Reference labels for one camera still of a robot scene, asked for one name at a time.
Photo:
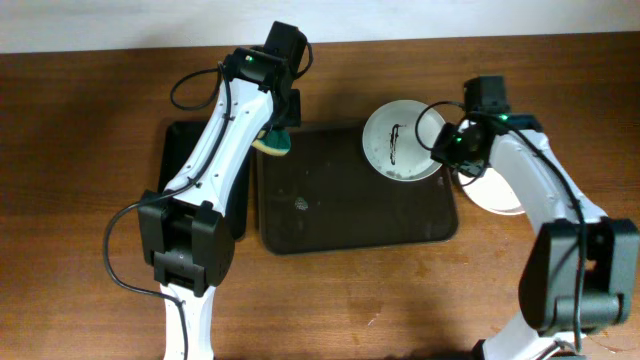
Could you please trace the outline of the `green yellow sponge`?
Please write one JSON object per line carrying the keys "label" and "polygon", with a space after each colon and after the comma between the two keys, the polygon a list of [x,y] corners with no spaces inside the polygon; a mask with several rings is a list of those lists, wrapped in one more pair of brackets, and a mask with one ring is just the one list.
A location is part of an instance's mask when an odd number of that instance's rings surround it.
{"label": "green yellow sponge", "polygon": [[281,157],[290,151],[291,138],[284,129],[261,130],[251,146],[266,155]]}

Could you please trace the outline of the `white plate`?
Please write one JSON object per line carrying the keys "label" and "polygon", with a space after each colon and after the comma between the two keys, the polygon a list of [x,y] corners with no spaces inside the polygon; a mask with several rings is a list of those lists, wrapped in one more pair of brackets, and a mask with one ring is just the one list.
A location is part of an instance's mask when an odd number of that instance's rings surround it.
{"label": "white plate", "polygon": [[506,180],[492,167],[487,167],[479,178],[457,173],[456,180],[465,195],[486,211],[504,216],[525,213],[520,201]]}

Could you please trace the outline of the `grey-green plate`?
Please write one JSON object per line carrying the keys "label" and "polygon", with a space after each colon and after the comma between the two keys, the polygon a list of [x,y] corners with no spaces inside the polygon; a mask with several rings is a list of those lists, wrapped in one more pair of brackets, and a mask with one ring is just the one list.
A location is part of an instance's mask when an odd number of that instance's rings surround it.
{"label": "grey-green plate", "polygon": [[420,145],[432,147],[442,127],[443,117],[430,109],[415,124],[427,105],[415,100],[397,100],[378,108],[366,121],[362,148],[369,164],[395,181],[413,182],[435,174],[441,167]]}

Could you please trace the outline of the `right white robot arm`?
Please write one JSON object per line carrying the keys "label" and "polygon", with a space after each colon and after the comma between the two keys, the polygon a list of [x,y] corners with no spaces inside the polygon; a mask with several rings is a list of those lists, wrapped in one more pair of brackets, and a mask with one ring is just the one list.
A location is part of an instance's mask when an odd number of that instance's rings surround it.
{"label": "right white robot arm", "polygon": [[495,170],[536,240],[518,286],[519,311],[473,359],[579,359],[582,340],[631,314],[639,230],[612,219],[563,169],[532,114],[514,114],[501,76],[463,85],[464,115],[431,145],[432,160],[473,180]]}

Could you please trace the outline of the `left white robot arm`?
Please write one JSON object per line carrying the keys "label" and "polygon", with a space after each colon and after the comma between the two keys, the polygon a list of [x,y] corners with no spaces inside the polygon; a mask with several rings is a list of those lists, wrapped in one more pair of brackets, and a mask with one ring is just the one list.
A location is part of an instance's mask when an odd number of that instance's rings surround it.
{"label": "left white robot arm", "polygon": [[213,299],[242,231],[232,218],[244,194],[248,155],[288,152],[287,130],[301,122],[295,80],[313,50],[294,25],[274,22],[264,44],[240,47],[215,69],[215,108],[186,159],[136,207],[143,258],[165,304],[167,359],[211,359]]}

